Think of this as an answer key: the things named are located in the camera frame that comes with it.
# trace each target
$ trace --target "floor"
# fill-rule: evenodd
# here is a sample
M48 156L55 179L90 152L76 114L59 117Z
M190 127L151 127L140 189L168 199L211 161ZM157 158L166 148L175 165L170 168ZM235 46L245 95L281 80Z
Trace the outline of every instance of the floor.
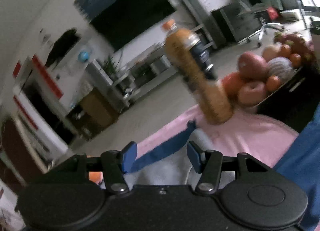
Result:
M299 31L309 38L303 29L302 21L287 24L289 32ZM263 38L263 45L272 44L274 31L269 30ZM263 47L257 49L257 36L250 43L242 43L222 49L212 56L212 61L220 78L236 71L237 58L245 51L261 54ZM178 117L196 102L179 75L161 84L150 94L138 100L124 112L118 121L97 137L74 149L75 153L100 156L106 150L121 150L130 141L140 142Z

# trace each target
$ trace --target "red stripe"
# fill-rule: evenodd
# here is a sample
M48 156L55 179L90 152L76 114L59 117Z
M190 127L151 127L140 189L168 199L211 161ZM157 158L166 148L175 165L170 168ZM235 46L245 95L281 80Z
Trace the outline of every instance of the red stripe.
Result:
M21 64L20 64L20 61L18 61L12 73L14 78L17 78L20 69L21 69Z
M33 121L33 119L28 115L27 111L24 109L24 107L21 105L21 103L19 102L19 100L17 99L16 96L13 97L13 100L15 101L15 103L18 105L19 109L21 110L21 112L26 116L26 118L28 119L29 123L36 129L38 130L38 126L36 125L36 123Z
M45 69L45 67L39 61L38 57L36 55L34 55L31 61L34 64L34 66L36 67L36 69L39 71L40 75L43 77L45 82L47 83L47 85L50 88L51 92L53 92L54 95L58 99L60 99L63 96L63 92L61 92L61 90L59 89L57 84L52 80L52 78L48 74L48 72Z

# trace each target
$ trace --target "cabinet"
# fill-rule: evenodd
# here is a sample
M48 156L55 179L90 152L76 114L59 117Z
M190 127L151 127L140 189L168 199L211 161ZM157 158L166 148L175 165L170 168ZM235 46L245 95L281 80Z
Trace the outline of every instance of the cabinet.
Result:
M238 16L241 11L242 7L238 2L212 11L227 42L239 42L261 28L260 21L254 14Z
M119 114L94 88L73 108L67 118L86 139L92 139L118 119Z

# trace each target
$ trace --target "blue fabric strap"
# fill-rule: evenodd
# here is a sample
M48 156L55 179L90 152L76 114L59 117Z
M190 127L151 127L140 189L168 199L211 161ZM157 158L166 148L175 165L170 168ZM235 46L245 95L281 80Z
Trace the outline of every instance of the blue fabric strap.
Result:
M141 170L142 168L153 164L159 160L162 160L171 154L174 154L178 150L180 150L188 141L191 133L196 129L196 122L189 121L187 124L187 128L170 138L169 140L163 142L152 151L146 153L137 159L130 170L130 173Z

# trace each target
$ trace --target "office chair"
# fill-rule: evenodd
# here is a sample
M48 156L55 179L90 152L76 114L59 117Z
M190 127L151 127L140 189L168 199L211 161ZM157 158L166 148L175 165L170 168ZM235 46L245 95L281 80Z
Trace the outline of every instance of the office chair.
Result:
M257 3L253 6L248 6L247 4L244 3L243 0L238 0L240 5L244 8L244 10L238 14L240 15L246 15L246 14L254 14L255 17L259 18L259 21L261 23L261 29L258 31L252 33L249 37L241 40L239 42L242 43L244 41L250 42L251 37L253 37L256 34L259 34L259 39L258 39L258 47L262 46L262 38L263 35L266 33L266 29L271 28L277 31L284 31L284 25L281 23L266 23L265 19L263 18L263 13L269 8L269 7L275 7L278 10L283 10L282 3L280 0L261 0L262 3Z

